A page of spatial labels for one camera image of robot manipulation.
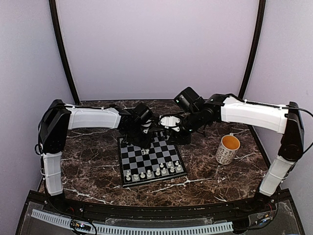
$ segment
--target mug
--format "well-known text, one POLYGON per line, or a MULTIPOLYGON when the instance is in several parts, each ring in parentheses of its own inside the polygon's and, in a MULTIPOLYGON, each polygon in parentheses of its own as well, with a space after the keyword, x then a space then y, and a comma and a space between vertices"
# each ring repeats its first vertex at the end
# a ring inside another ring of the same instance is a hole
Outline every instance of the mug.
POLYGON ((223 165, 230 164, 233 161, 239 147, 240 142, 236 137, 234 137, 233 133, 223 136, 215 155, 217 162, 223 165))

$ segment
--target cable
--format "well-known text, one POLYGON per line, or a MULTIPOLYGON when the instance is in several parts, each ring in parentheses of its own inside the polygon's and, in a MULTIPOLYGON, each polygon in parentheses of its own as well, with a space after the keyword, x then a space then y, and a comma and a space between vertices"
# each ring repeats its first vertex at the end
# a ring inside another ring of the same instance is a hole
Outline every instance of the cable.
MULTIPOLYGON (((299 110, 299 111, 302 111, 302 112, 305 112, 307 114, 309 114, 311 117, 313 117, 313 114, 306 110, 306 109, 302 109, 302 108, 297 108, 297 107, 283 107, 283 109, 293 109, 293 110, 299 110)), ((309 147, 303 152, 303 154, 305 154, 311 147, 313 146, 313 142, 309 145, 309 147)))
POLYGON ((276 216, 277 216, 277 214, 278 214, 278 210, 279 210, 279 193, 277 192, 277 207, 276 207, 276 212, 275 212, 274 216, 272 217, 272 219, 271 219, 269 222, 267 222, 266 225, 264 225, 264 226, 262 226, 262 227, 260 227, 260 228, 253 228, 254 226, 257 226, 257 225, 261 224, 262 221, 266 219, 266 217, 265 217, 265 218, 262 217, 261 219, 258 219, 257 221, 255 221, 253 224, 251 224, 250 226, 248 226, 248 227, 246 227, 246 228, 236 228, 236 227, 234 227, 234 231, 241 231, 241 230, 247 231, 247 230, 259 230, 259 229, 263 229, 263 228, 267 227, 267 226, 276 218, 276 216))
MULTIPOLYGON (((272 107, 272 108, 282 108, 282 109, 292 109, 292 110, 299 110, 299 111, 302 111, 302 112, 305 112, 307 114, 309 114, 311 117, 313 117, 313 114, 306 110, 306 109, 302 109, 302 108, 298 108, 298 107, 280 107, 280 106, 277 106, 277 105, 271 105, 271 104, 264 104, 264 103, 259 103, 259 102, 253 102, 253 101, 247 101, 246 102, 247 104, 255 104, 255 105, 262 105, 262 106, 267 106, 267 107, 272 107)), ((313 146, 313 142, 309 145, 309 147, 303 152, 303 154, 305 154, 311 147, 313 146)))
POLYGON ((79 219, 79 220, 82 220, 82 221, 84 221, 84 222, 89 223, 89 224, 90 224, 91 226, 93 226, 93 228, 94 228, 94 232, 95 232, 94 234, 95 234, 95 235, 98 234, 98 231, 97 231, 96 226, 95 226, 92 222, 90 222, 89 219, 84 219, 84 218, 82 218, 82 217, 79 217, 79 216, 76 216, 76 215, 72 215, 72 214, 68 214, 68 213, 65 213, 65 212, 62 212, 62 211, 56 209, 55 206, 51 203, 51 201, 50 201, 50 199, 49 199, 48 190, 47 190, 47 187, 46 187, 46 185, 45 185, 45 182, 44 182, 44 187, 45 187, 45 195, 46 195, 46 197, 47 197, 47 202, 53 207, 54 210, 56 210, 58 213, 60 213, 60 214, 62 214, 62 215, 67 215, 67 216, 69 216, 71 219, 77 218, 77 219, 79 219))

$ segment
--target white wall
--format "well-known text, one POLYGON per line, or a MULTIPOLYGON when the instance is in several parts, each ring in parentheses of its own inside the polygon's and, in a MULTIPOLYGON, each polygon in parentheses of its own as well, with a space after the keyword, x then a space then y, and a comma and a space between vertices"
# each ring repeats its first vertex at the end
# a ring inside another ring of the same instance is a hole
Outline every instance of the white wall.
MULTIPOLYGON (((295 101, 313 111, 313 1, 267 1, 260 44, 246 98, 265 103, 295 101)), ((313 119, 302 114, 305 147, 313 141, 313 119)), ((264 129, 258 135, 271 160, 281 136, 264 129)), ((299 210, 306 234, 313 233, 313 149, 283 183, 299 210)))
POLYGON ((40 180, 34 153, 50 103, 72 102, 48 0, 0 1, 0 227, 15 234, 23 204, 40 180))
POLYGON ((258 0, 58 0, 81 100, 209 98, 245 73, 258 0))

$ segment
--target marble table surface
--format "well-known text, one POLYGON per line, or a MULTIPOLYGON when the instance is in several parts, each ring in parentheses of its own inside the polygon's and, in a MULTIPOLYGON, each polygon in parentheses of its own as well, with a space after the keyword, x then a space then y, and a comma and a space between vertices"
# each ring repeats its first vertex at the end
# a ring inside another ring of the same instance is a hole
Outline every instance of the marble table surface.
MULTIPOLYGON (((172 100, 86 101, 81 105, 134 107, 146 103, 155 114, 180 112, 172 100)), ((191 144, 178 146, 187 176, 132 188, 121 187, 117 130, 104 128, 68 131, 63 152, 62 180, 67 198, 119 206, 192 206, 249 198, 267 171, 266 163, 246 125, 214 123, 206 137, 194 133, 191 144), (218 164, 215 153, 229 133, 241 147, 229 165, 218 164)))

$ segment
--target black enclosure edge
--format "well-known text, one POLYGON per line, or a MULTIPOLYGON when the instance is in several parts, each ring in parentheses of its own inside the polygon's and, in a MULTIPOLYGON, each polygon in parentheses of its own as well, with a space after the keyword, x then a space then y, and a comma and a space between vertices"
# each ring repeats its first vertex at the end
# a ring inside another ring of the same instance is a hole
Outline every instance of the black enclosure edge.
MULTIPOLYGON (((43 210, 54 212, 53 208, 45 203, 46 195, 35 191, 30 191, 25 201, 18 227, 15 235, 20 235, 23 220, 29 202, 34 202, 43 205, 43 210)), ((130 207, 130 206, 113 206, 96 203, 81 202, 77 200, 66 199, 67 203, 73 208, 83 208, 84 212, 79 213, 79 217, 84 219, 91 219, 94 221, 105 221, 107 218, 120 219, 139 219, 139 220, 177 220, 177 219, 193 219, 213 217, 215 221, 227 220, 236 221, 254 212, 237 214, 230 212, 230 208, 236 207, 238 202, 248 201, 250 199, 243 199, 232 202, 222 202, 216 204, 205 204, 198 206, 184 206, 184 207, 130 207)), ((289 200, 295 219, 301 235, 305 235, 303 225, 301 223, 298 211, 295 207, 293 198, 289 189, 284 189, 279 192, 279 201, 289 200)))
POLYGON ((249 82, 252 68, 253 68, 253 64, 254 64, 254 59, 256 56, 257 49, 258 49, 258 44, 259 44, 261 29, 262 29, 262 23, 263 23, 263 17, 264 17, 264 12, 265 12, 265 3, 266 3, 266 0, 260 0, 260 2, 259 2, 259 9, 258 9, 258 15, 256 18, 256 24, 255 24, 254 35, 253 35, 253 40, 252 40, 252 45, 251 45, 251 51, 249 54, 248 63, 246 65, 246 71, 244 74, 243 82, 241 84, 240 91, 238 94, 238 97, 241 99, 244 98, 244 95, 246 93, 246 88, 248 86, 248 82, 249 82))
POLYGON ((74 99, 75 104, 79 104, 80 101, 79 101, 78 93, 74 84, 72 74, 70 72, 69 64, 67 61, 67 55, 65 52, 64 44, 63 44, 61 28, 60 28, 60 23, 59 23, 59 18, 58 18, 58 10, 56 6, 56 0, 49 0, 49 4, 50 4, 50 12, 51 12, 51 18, 52 18, 52 23, 53 23, 53 28, 54 28, 55 39, 57 41, 57 45, 59 48, 59 53, 60 53, 61 61, 63 64, 64 72, 67 77, 67 83, 70 88, 70 92, 72 93, 72 97, 74 99))
POLYGON ((264 149, 264 147, 263 147, 263 145, 262 145, 258 135, 256 134, 256 131, 255 131, 254 127, 250 126, 250 125, 248 127, 249 127, 249 130, 250 130, 253 138, 254 138, 254 141, 256 142, 256 146, 258 146, 258 149, 260 150, 260 153, 263 156, 263 159, 265 161, 266 166, 269 168, 270 167, 270 161, 269 161, 268 155, 267 155, 267 153, 266 153, 266 151, 265 151, 265 149, 264 149))

